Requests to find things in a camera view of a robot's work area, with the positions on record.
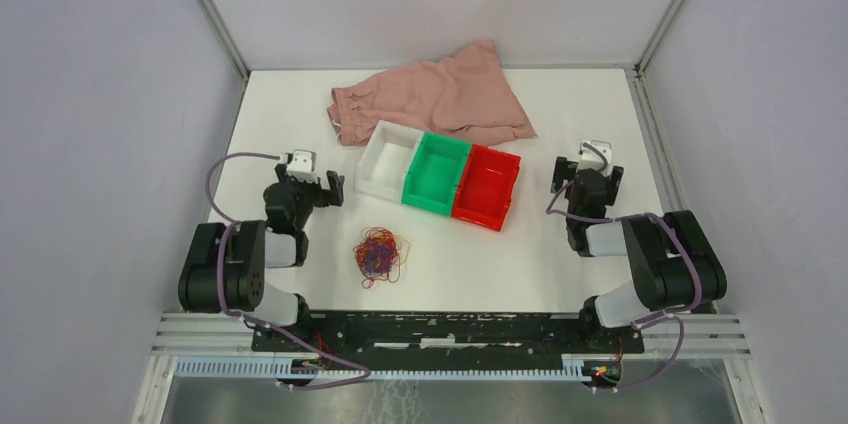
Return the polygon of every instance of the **metal floor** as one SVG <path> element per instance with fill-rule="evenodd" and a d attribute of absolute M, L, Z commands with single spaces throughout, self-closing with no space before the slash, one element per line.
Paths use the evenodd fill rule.
<path fill-rule="evenodd" d="M 659 363 L 625 361 L 624 382 Z M 722 361 L 678 361 L 658 381 L 592 396 L 561 382 L 368 382 L 290 392 L 266 379 L 177 378 L 166 423 L 740 423 Z"/>

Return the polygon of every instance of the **pink cloth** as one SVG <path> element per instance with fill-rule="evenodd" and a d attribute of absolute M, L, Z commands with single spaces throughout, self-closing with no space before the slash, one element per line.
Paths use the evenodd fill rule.
<path fill-rule="evenodd" d="M 492 146 L 536 131 L 509 88 L 490 40 L 438 63 L 418 61 L 333 89 L 330 119 L 344 145 L 368 142 L 379 121 Z"/>

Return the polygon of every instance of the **white bin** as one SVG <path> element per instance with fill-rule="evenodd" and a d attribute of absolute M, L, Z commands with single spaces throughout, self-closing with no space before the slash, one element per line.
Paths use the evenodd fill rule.
<path fill-rule="evenodd" d="M 380 121 L 356 165 L 357 192 L 400 202 L 403 184 L 424 131 Z"/>

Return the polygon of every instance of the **tangled rubber bands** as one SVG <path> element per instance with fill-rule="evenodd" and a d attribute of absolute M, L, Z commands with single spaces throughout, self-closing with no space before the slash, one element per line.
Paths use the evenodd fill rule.
<path fill-rule="evenodd" d="M 409 241 L 382 227 L 363 229 L 362 239 L 362 242 L 353 248 L 359 272 L 365 277 L 362 287 L 371 289 L 375 281 L 397 282 L 400 279 L 400 266 L 409 256 Z M 406 249 L 401 258 L 401 250 L 404 247 Z"/>

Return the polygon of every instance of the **cable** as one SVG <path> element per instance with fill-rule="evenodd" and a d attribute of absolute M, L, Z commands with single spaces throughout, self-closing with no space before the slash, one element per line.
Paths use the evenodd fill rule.
<path fill-rule="evenodd" d="M 587 149 L 591 150 L 592 152 L 595 152 L 596 154 L 598 154 L 598 156 L 601 158 L 601 160 L 604 161 L 604 163 L 605 163 L 604 165 L 606 165 L 606 163 L 607 163 L 606 158 L 603 156 L 603 154 L 600 151 L 598 151 L 598 149 L 596 149 L 594 146 L 592 146 L 591 144 L 588 144 L 588 143 L 583 143 L 583 147 L 586 147 Z M 662 319 L 665 316 L 665 314 L 669 311 L 670 312 L 691 311 L 692 309 L 696 308 L 698 305 L 701 304 L 701 299 L 703 299 L 703 297 L 704 297 L 704 295 L 703 295 L 704 289 L 703 289 L 703 286 L 701 285 L 701 278 L 698 276 L 698 270 L 695 268 L 695 263 L 692 262 L 692 258 L 689 257 L 689 253 L 686 252 L 686 249 L 683 247 L 683 243 L 680 242 L 680 239 L 677 238 L 677 235 L 675 235 L 674 231 L 670 227 L 668 227 L 668 224 L 666 224 L 665 221 L 663 221 L 663 219 L 660 216 L 654 214 L 653 212 L 645 212 L 645 213 L 642 213 L 642 214 L 633 214 L 633 215 L 630 215 L 630 216 L 616 217 L 614 219 L 609 218 L 609 217 L 592 218 L 592 217 L 577 216 L 577 215 L 571 214 L 569 212 L 554 209 L 553 207 L 554 207 L 554 204 L 556 204 L 557 199 L 559 198 L 559 196 L 562 195 L 563 192 L 565 192 L 565 189 L 568 186 L 570 186 L 572 182 L 573 181 L 569 181 L 569 182 L 565 183 L 559 189 L 559 191 L 557 191 L 556 194 L 554 194 L 554 197 L 553 197 L 553 199 L 551 199 L 551 202 L 548 204 L 548 207 L 545 208 L 545 214 L 548 214 L 548 215 L 557 214 L 557 215 L 560 215 L 560 216 L 564 216 L 568 219 L 574 219 L 576 221 L 586 222 L 586 223 L 589 223 L 589 224 L 609 224 L 611 222 L 617 222 L 617 221 L 621 221 L 623 219 L 628 219 L 628 218 L 631 218 L 631 217 L 647 217 L 648 219 L 654 221 L 658 226 L 660 226 L 660 228 L 666 233 L 669 240 L 674 245 L 675 250 L 677 250 L 677 253 L 683 259 L 683 263 L 686 265 L 686 269 L 689 271 L 689 276 L 692 278 L 692 284 L 695 288 L 695 295 L 692 299 L 692 302 L 683 306 L 683 307 L 680 307 L 680 308 L 672 308 L 672 309 L 668 309 L 666 311 L 656 312 L 656 313 L 651 314 L 649 316 L 643 317 L 642 319 L 638 319 L 636 321 L 636 323 L 639 326 L 644 327 L 646 324 L 649 324 L 654 320 Z"/>
<path fill-rule="evenodd" d="M 618 361 L 618 382 L 624 379 L 624 361 Z"/>
<path fill-rule="evenodd" d="M 613 385 L 615 385 L 615 386 L 617 386 L 617 385 L 618 385 L 618 382 L 619 382 L 619 381 L 614 381 L 614 380 L 610 379 L 609 377 L 607 377 L 607 376 L 605 376 L 605 375 L 603 375 L 603 374 L 598 374 L 598 377 L 600 377 L 601 379 L 603 379 L 603 380 L 605 380 L 605 381 L 607 381 L 607 382 L 609 382 L 610 384 L 613 384 Z"/>
<path fill-rule="evenodd" d="M 671 353 L 671 356 L 668 358 L 668 360 L 665 362 L 665 364 L 663 364 L 663 367 L 661 367 L 659 371 L 654 373 L 654 375 L 652 375 L 651 377 L 646 377 L 645 379 L 641 379 L 641 380 L 638 380 L 636 382 L 631 382 L 630 384 L 625 384 L 623 386 L 617 386 L 617 387 L 614 387 L 612 389 L 605 389 L 605 388 L 602 388 L 602 387 L 593 387 L 593 388 L 591 388 L 592 392 L 594 393 L 596 391 L 601 391 L 601 392 L 617 393 L 619 391 L 624 391 L 624 390 L 627 390 L 627 389 L 633 389 L 634 387 L 640 387 L 640 386 L 644 386 L 646 384 L 650 384 L 650 383 L 656 381 L 657 379 L 659 379 L 660 377 L 662 377 L 662 375 L 665 374 L 671 368 L 671 365 L 674 364 L 674 361 L 677 360 L 677 355 L 680 354 L 680 348 L 683 347 L 683 335 L 684 335 L 683 319 L 681 319 L 677 316 L 668 316 L 664 319 L 660 319 L 660 320 L 657 320 L 655 322 L 652 322 L 650 325 L 648 325 L 646 327 L 652 327 L 652 326 L 659 324 L 660 322 L 665 322 L 665 321 L 677 321 L 677 325 L 680 326 L 680 334 L 677 337 L 677 345 L 674 347 L 674 351 Z"/>
<path fill-rule="evenodd" d="M 582 146 L 585 147 L 586 149 L 589 149 L 590 151 L 594 152 L 595 154 L 598 155 L 598 157 L 601 158 L 601 161 L 603 162 L 603 165 L 601 166 L 601 172 L 604 169 L 606 169 L 607 165 L 609 165 L 609 162 L 607 161 L 606 157 L 603 155 L 602 152 L 600 152 L 597 148 L 595 148 L 594 146 L 592 146 L 591 144 L 589 144 L 587 142 L 584 142 L 582 144 Z M 704 290 L 703 290 L 703 286 L 701 284 L 701 278 L 698 275 L 698 270 L 695 268 L 695 263 L 692 262 L 692 258 L 689 256 L 689 253 L 686 252 L 686 249 L 683 247 L 683 243 L 680 242 L 680 239 L 677 238 L 674 231 L 668 226 L 668 224 L 665 223 L 665 221 L 663 221 L 663 219 L 660 216 L 658 216 L 658 215 L 656 215 L 652 212 L 645 212 L 645 213 L 642 213 L 642 214 L 634 214 L 634 215 L 631 215 L 631 216 L 616 217 L 616 218 L 613 219 L 613 218 L 607 218 L 607 217 L 604 217 L 604 218 L 582 217 L 582 216 L 577 216 L 577 215 L 574 215 L 574 214 L 571 214 L 571 213 L 568 213 L 568 212 L 565 212 L 565 211 L 560 211 L 558 209 L 554 209 L 553 207 L 554 207 L 554 204 L 556 204 L 557 199 L 559 199 L 559 196 L 561 196 L 565 192 L 565 190 L 568 188 L 568 186 L 571 185 L 572 182 L 573 181 L 569 181 L 569 182 L 565 183 L 559 189 L 559 191 L 557 191 L 556 194 L 554 194 L 554 197 L 553 197 L 553 199 L 551 199 L 551 202 L 548 204 L 548 207 L 545 208 L 545 214 L 548 214 L 548 215 L 557 214 L 557 215 L 560 215 L 560 216 L 564 216 L 567 219 L 574 219 L 576 221 L 586 222 L 586 223 L 589 223 L 589 224 L 609 224 L 611 222 L 617 222 L 617 221 L 621 221 L 623 219 L 628 219 L 628 218 L 631 218 L 631 217 L 647 217 L 648 219 L 654 221 L 658 226 L 660 226 L 660 228 L 666 233 L 669 240 L 674 245 L 675 250 L 677 250 L 677 253 L 683 259 L 683 263 L 686 265 L 686 269 L 689 271 L 689 276 L 692 278 L 692 285 L 695 288 L 695 295 L 694 295 L 691 303 L 689 303 L 685 306 L 679 307 L 679 308 L 669 308 L 669 309 L 665 309 L 663 311 L 658 311 L 658 312 L 652 313 L 652 314 L 650 314 L 646 317 L 643 317 L 641 319 L 637 319 L 637 320 L 634 321 L 634 327 L 636 327 L 637 329 L 647 329 L 647 328 L 653 327 L 653 326 L 655 326 L 655 325 L 657 325 L 661 322 L 666 322 L 666 321 L 669 321 L 669 320 L 677 321 L 677 324 L 680 326 L 680 335 L 677 338 L 677 346 L 674 348 L 674 352 L 671 353 L 671 356 L 668 358 L 668 360 L 663 365 L 663 367 L 660 368 L 660 370 L 657 371 L 656 374 L 654 374 L 653 376 L 642 379 L 640 381 L 633 382 L 631 384 L 626 384 L 626 385 L 621 386 L 621 387 L 613 388 L 610 392 L 618 392 L 618 391 L 621 391 L 621 390 L 632 389 L 634 387 L 638 387 L 638 386 L 641 386 L 641 385 L 644 385 L 644 384 L 648 384 L 650 382 L 655 381 L 656 379 L 658 379 L 663 374 L 665 374 L 666 371 L 668 371 L 668 369 L 671 367 L 671 365 L 677 359 L 677 355 L 680 353 L 680 348 L 683 346 L 683 338 L 684 338 L 683 320 L 680 319 L 679 317 L 677 317 L 675 315 L 671 315 L 669 313 L 691 311 L 692 309 L 697 307 L 699 304 L 701 304 L 701 299 L 703 299 Z M 598 389 L 597 387 L 593 387 L 592 392 L 595 392 L 595 390 L 597 390 L 597 389 Z"/>
<path fill-rule="evenodd" d="M 612 361 L 613 364 L 618 364 L 621 362 L 621 358 L 624 357 L 624 340 L 620 337 L 618 338 L 618 354 L 615 355 L 615 360 Z"/>
<path fill-rule="evenodd" d="M 261 152 L 234 152 L 218 159 L 217 161 L 215 161 L 214 164 L 212 164 L 212 167 L 209 168 L 209 172 L 206 173 L 206 199 L 209 200 L 209 204 L 212 205 L 212 209 L 215 209 L 215 212 L 217 212 L 218 215 L 223 217 L 224 220 L 230 224 L 236 222 L 236 220 L 225 214 L 224 211 L 222 211 L 221 208 L 218 207 L 217 204 L 215 204 L 215 199 L 212 197 L 212 177 L 215 174 L 215 170 L 218 169 L 221 164 L 234 157 L 259 157 L 262 159 L 272 159 L 274 161 L 280 159 L 280 156 L 275 156 L 273 154 L 262 154 Z"/>
<path fill-rule="evenodd" d="M 318 354 L 319 356 L 323 357 L 324 359 L 327 359 L 328 361 L 336 362 L 336 363 L 341 364 L 343 366 L 350 367 L 350 368 L 362 371 L 364 373 L 364 374 L 361 374 L 359 376 L 355 376 L 355 377 L 352 377 L 352 378 L 349 378 L 349 379 L 343 379 L 341 381 L 334 381 L 334 382 L 329 382 L 329 383 L 326 383 L 326 384 L 318 384 L 318 385 L 315 385 L 315 386 L 303 386 L 303 387 L 289 386 L 289 389 L 297 390 L 297 391 L 317 391 L 317 390 L 321 390 L 321 389 L 331 389 L 333 387 L 339 387 L 339 386 L 344 386 L 344 385 L 348 385 L 348 384 L 355 384 L 357 382 L 364 381 L 365 379 L 368 378 L 368 376 L 371 375 L 370 369 L 368 369 L 364 366 L 361 366 L 359 364 L 356 364 L 354 362 L 347 361 L 347 360 L 342 359 L 340 357 L 336 357 L 336 356 L 334 356 L 330 353 L 324 352 L 321 349 L 316 349 L 315 347 L 310 345 L 308 342 L 300 339 L 299 337 L 295 336 L 294 334 L 292 334 L 288 330 L 284 329 L 283 327 L 280 327 L 280 326 L 277 326 L 276 324 L 272 324 L 272 323 L 264 321 L 262 319 L 253 317 L 249 314 L 242 314 L 241 312 L 233 311 L 229 308 L 229 306 L 227 306 L 227 299 L 226 299 L 226 296 L 225 296 L 225 293 L 224 293 L 224 255 L 226 254 L 227 242 L 230 239 L 230 235 L 232 235 L 233 231 L 235 230 L 235 228 L 239 224 L 239 222 L 236 221 L 235 219 L 233 219 L 232 217 L 230 217 L 229 215 L 227 215 L 224 211 L 221 210 L 220 207 L 218 207 L 215 204 L 215 199 L 212 197 L 212 177 L 215 174 L 215 170 L 218 169 L 218 167 L 220 167 L 227 160 L 232 159 L 234 157 L 257 157 L 257 158 L 261 158 L 261 159 L 271 159 L 271 160 L 275 160 L 275 161 L 280 159 L 280 156 L 273 155 L 273 154 L 263 154 L 263 153 L 259 153 L 259 152 L 235 152 L 233 154 L 226 155 L 226 156 L 222 157 L 221 159 L 218 159 L 217 161 L 215 161 L 215 163 L 212 164 L 212 167 L 209 168 L 209 172 L 206 173 L 206 199 L 209 200 L 209 204 L 212 206 L 212 209 L 215 209 L 215 212 L 217 212 L 222 218 L 224 218 L 224 220 L 226 220 L 229 223 L 229 225 L 227 225 L 226 229 L 224 229 L 224 234 L 221 236 L 221 244 L 218 246 L 218 259 L 217 259 L 217 268 L 216 268 L 216 286 L 217 286 L 217 290 L 218 290 L 218 304 L 221 306 L 221 312 L 223 314 L 227 315 L 227 316 L 236 317 L 236 318 L 241 319 L 245 323 L 245 325 L 247 325 L 248 327 L 250 327 L 249 324 L 253 324 L 254 326 L 260 326 L 260 327 L 264 327 L 264 328 L 273 329 L 274 331 L 279 332 L 280 334 L 291 339 L 292 342 L 294 342 L 295 344 L 303 347 L 304 349 L 306 349 L 310 352 L 314 352 L 315 354 Z"/>
<path fill-rule="evenodd" d="M 217 267 L 216 267 L 216 281 L 217 281 L 216 284 L 217 284 L 217 289 L 218 289 L 218 304 L 221 306 L 221 312 L 223 312 L 225 315 L 230 316 L 230 317 L 236 317 L 236 318 L 239 318 L 239 319 L 244 319 L 246 322 L 251 322 L 251 323 L 253 323 L 257 326 L 271 328 L 274 331 L 279 332 L 280 334 L 291 339 L 295 344 L 298 344 L 299 346 L 303 347 L 304 349 L 306 349 L 310 352 L 314 352 L 315 354 L 318 354 L 319 356 L 323 357 L 324 359 L 327 359 L 327 360 L 330 360 L 332 362 L 341 364 L 343 366 L 350 367 L 350 368 L 353 368 L 353 369 L 356 369 L 358 371 L 363 372 L 363 374 L 360 374 L 360 375 L 355 376 L 355 377 L 343 379 L 341 381 L 328 382 L 326 384 L 318 384 L 318 385 L 315 385 L 315 386 L 302 386 L 302 387 L 289 386 L 289 389 L 291 389 L 293 391 L 318 391 L 318 390 L 321 390 L 321 389 L 331 389 L 333 387 L 345 386 L 345 385 L 348 385 L 348 384 L 355 384 L 357 382 L 362 382 L 365 379 L 368 379 L 368 376 L 371 375 L 371 370 L 368 369 L 367 367 L 356 364 L 355 362 L 350 362 L 346 359 L 342 359 L 341 357 L 336 357 L 332 354 L 329 354 L 329 353 L 324 352 L 320 349 L 317 349 L 317 348 L 313 347 L 311 344 L 309 344 L 308 342 L 300 339 L 299 337 L 292 334 L 291 332 L 289 332 L 285 328 L 277 326 L 276 324 L 271 324 L 268 321 L 259 319 L 257 317 L 251 316 L 249 314 L 243 314 L 243 313 L 238 312 L 238 311 L 230 310 L 229 306 L 227 306 L 227 299 L 226 299 L 225 294 L 224 294 L 224 292 L 225 292 L 224 291 L 224 255 L 226 254 L 227 241 L 229 241 L 230 235 L 232 235 L 233 230 L 235 230 L 235 228 L 238 224 L 239 224 L 238 222 L 231 222 L 227 226 L 227 228 L 224 229 L 224 234 L 221 236 L 221 245 L 218 246 L 218 260 L 217 260 Z"/>
<path fill-rule="evenodd" d="M 583 147 L 594 152 L 595 155 L 597 155 L 598 157 L 601 158 L 601 168 L 598 169 L 598 172 L 602 173 L 602 172 L 606 171 L 607 167 L 609 167 L 609 161 L 607 160 L 607 156 L 605 156 L 604 153 L 601 152 L 597 147 L 593 146 L 592 144 L 589 144 L 588 142 L 584 142 Z"/>

